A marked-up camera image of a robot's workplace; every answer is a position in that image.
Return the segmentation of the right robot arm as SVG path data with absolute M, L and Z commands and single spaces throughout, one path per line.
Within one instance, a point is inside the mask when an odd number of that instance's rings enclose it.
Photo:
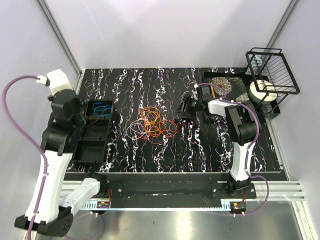
M 261 124 L 251 101 L 227 100 L 227 91 L 213 83 L 194 85 L 192 95 L 186 93 L 176 113 L 192 119 L 197 112 L 224 117 L 233 143 L 233 162 L 228 173 L 227 193 L 239 198 L 250 188 L 250 162 Z

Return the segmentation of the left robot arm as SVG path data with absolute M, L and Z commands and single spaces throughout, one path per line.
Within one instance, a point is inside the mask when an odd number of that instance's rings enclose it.
M 59 90 L 51 98 L 52 113 L 42 134 L 40 170 L 30 205 L 15 219 L 16 228 L 45 236 L 64 237 L 74 216 L 92 197 L 108 193 L 106 176 L 88 173 L 81 184 L 60 199 L 67 167 L 85 128 L 82 103 L 72 89 Z

